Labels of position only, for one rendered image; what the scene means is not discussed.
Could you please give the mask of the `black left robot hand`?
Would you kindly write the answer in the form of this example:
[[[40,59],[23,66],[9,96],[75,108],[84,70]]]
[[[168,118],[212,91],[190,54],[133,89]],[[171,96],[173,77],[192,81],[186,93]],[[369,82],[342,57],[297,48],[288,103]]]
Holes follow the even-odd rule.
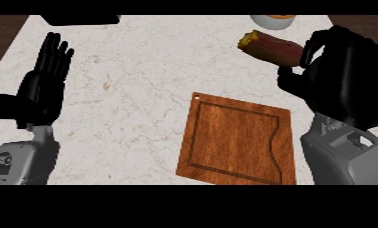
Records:
[[[74,49],[60,40],[60,34],[49,32],[18,94],[0,94],[0,119],[15,120],[19,129],[51,125],[60,115],[72,56]]]

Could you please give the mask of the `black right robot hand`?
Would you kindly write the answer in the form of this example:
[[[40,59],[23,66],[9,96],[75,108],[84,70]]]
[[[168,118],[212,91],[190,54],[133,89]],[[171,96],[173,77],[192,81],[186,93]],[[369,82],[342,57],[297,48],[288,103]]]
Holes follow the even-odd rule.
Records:
[[[314,31],[300,59],[301,74],[277,69],[279,88],[314,113],[366,131],[378,126],[378,44],[334,25]]]

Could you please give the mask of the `reddish brown sweet potato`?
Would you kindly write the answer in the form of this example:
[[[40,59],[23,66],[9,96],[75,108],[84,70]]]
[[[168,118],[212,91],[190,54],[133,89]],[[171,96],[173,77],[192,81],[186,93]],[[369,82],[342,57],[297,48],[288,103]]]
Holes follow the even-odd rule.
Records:
[[[238,42],[238,48],[249,56],[277,66],[295,67],[300,65],[303,47],[258,30],[245,34]]]

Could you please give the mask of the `grey pot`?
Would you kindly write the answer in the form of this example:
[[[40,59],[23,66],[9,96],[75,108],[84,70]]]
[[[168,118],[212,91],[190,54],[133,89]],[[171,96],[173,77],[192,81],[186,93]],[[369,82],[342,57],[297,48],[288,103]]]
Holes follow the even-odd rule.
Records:
[[[292,24],[294,15],[251,15],[254,23],[269,30],[283,30]]]

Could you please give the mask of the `brown wooden cutting board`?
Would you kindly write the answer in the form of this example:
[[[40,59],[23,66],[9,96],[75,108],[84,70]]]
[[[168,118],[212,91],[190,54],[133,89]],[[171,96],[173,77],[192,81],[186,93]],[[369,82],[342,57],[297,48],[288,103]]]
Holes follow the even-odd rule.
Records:
[[[176,174],[212,184],[292,185],[289,111],[193,93]]]

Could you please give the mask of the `black appliance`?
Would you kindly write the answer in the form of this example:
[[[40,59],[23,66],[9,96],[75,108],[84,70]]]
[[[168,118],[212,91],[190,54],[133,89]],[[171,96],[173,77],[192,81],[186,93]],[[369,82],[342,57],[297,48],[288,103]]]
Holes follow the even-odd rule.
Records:
[[[119,23],[119,15],[43,15],[51,26],[108,25]]]

